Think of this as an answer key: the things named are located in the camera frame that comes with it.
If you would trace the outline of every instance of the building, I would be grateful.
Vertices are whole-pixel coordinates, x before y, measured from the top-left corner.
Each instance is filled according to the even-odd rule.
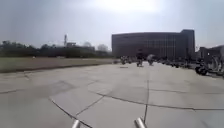
[[[75,47],[76,43],[75,42],[68,42],[68,37],[67,35],[64,36],[64,46],[65,47]]]
[[[194,30],[181,32],[144,32],[112,35],[112,53],[116,57],[135,56],[142,49],[145,55],[159,58],[195,58]]]
[[[219,45],[212,48],[200,47],[197,52],[197,59],[204,59],[205,61],[211,61],[213,57],[223,58],[224,45]]]

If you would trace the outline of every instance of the sky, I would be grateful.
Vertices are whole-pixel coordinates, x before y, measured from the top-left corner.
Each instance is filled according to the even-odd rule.
[[[0,41],[111,48],[111,34],[194,29],[196,46],[224,44],[222,0],[1,0]]]

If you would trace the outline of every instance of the stone pavement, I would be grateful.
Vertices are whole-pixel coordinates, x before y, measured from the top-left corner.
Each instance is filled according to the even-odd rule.
[[[0,74],[1,128],[222,128],[224,80],[154,64]]]

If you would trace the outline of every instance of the building facade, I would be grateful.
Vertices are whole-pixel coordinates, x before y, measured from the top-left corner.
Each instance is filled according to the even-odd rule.
[[[64,36],[64,46],[65,47],[75,47],[76,43],[75,42],[68,42],[68,37],[67,35]]]
[[[139,49],[145,55],[159,58],[194,58],[194,30],[175,32],[124,33],[112,35],[112,53],[116,57],[135,56]]]
[[[197,52],[197,59],[204,59],[205,61],[211,61],[213,57],[224,59],[224,45],[219,45],[212,48],[200,47]]]

